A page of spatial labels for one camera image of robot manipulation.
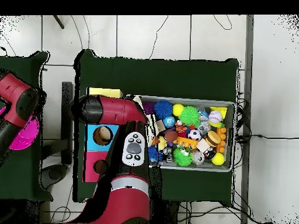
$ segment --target gray plastic bin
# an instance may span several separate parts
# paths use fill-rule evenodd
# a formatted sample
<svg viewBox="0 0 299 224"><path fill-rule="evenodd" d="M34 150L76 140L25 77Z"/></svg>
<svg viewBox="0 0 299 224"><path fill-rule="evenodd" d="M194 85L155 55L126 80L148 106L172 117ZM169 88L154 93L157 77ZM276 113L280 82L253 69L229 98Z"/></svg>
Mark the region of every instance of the gray plastic bin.
<svg viewBox="0 0 299 224"><path fill-rule="evenodd" d="M195 100L195 99L182 99L182 98L168 98L168 97L156 97L156 96L141 96L142 102L153 102L156 103L160 100L168 100L172 104L181 103L184 106L195 106L195 107L227 107L227 113L223 120L227 129L227 143L226 151L224 153L225 162L222 166L215 166L210 160L205 161L203 164L196 166L191 164L188 167L178 166L175 162L159 162L162 169L177 169L177 170L196 170L196 171L207 171L207 172L228 172L232 169L234 161L234 150L235 150L235 125L237 120L237 108L236 104L228 101L215 101L215 100ZM150 162L149 166L156 166L156 163Z"/></svg>

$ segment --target white ball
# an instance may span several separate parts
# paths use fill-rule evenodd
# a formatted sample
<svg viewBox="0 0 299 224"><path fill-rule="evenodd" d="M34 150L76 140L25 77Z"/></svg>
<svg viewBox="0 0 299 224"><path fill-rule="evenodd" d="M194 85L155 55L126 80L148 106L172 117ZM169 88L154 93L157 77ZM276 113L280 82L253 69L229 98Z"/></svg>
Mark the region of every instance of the white ball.
<svg viewBox="0 0 299 224"><path fill-rule="evenodd" d="M199 133L199 130L197 129L192 129L190 131L190 133L188 134L188 138L192 139L192 140L196 140L196 141L199 141L201 136L200 136L200 133Z"/></svg>
<svg viewBox="0 0 299 224"><path fill-rule="evenodd" d="M222 115L219 111L212 111L208 115L208 120L210 120L213 124L219 123L222 120Z"/></svg>

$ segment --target green table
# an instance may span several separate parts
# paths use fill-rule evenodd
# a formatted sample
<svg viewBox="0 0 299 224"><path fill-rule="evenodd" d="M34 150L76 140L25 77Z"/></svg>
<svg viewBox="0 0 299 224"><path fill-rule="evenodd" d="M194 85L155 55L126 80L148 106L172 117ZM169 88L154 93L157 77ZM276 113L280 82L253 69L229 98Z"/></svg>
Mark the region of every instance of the green table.
<svg viewBox="0 0 299 224"><path fill-rule="evenodd" d="M181 97L235 102L238 61L165 61L98 58L83 50L75 60L80 95L86 88L120 89L124 95ZM84 124L79 124L78 201L91 198L96 183L82 182ZM232 173L162 169L162 198L231 204Z"/></svg>
<svg viewBox="0 0 299 224"><path fill-rule="evenodd" d="M40 70L48 59L47 52L28 58L0 57L0 68L7 69L33 88L39 88ZM52 200L40 186L41 132L27 149L13 151L0 167L0 199Z"/></svg>

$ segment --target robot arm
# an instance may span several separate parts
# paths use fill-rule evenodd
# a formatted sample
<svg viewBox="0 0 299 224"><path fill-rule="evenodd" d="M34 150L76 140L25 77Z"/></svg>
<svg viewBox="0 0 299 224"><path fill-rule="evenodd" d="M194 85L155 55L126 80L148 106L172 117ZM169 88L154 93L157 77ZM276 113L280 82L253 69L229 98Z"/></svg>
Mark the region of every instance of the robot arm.
<svg viewBox="0 0 299 224"><path fill-rule="evenodd" d="M87 124L120 125L93 198L72 222L80 224L148 224L148 154L146 118L131 100L87 95L79 98L71 115Z"/></svg>
<svg viewBox="0 0 299 224"><path fill-rule="evenodd" d="M6 105L0 122L0 166L19 131L24 128L37 106L39 96L29 85L0 69L0 98Z"/></svg>

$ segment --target baseball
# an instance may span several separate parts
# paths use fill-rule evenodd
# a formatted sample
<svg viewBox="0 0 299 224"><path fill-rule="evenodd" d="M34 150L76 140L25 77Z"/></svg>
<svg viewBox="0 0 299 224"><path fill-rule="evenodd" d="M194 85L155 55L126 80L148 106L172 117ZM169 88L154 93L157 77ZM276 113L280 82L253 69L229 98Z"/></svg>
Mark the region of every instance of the baseball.
<svg viewBox="0 0 299 224"><path fill-rule="evenodd" d="M208 119L210 120L211 123L216 124L222 120L222 115L219 111L212 111L208 115Z"/></svg>

